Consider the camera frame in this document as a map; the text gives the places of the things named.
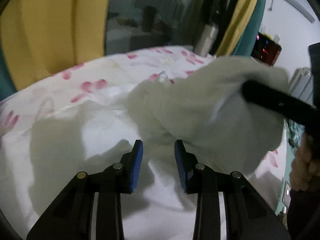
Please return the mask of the right hand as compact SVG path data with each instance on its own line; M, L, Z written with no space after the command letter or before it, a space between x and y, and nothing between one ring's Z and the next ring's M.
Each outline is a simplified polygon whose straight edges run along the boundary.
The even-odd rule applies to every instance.
M291 164L290 184L293 191L319 190L319 161L314 155L309 137L303 133L301 144Z

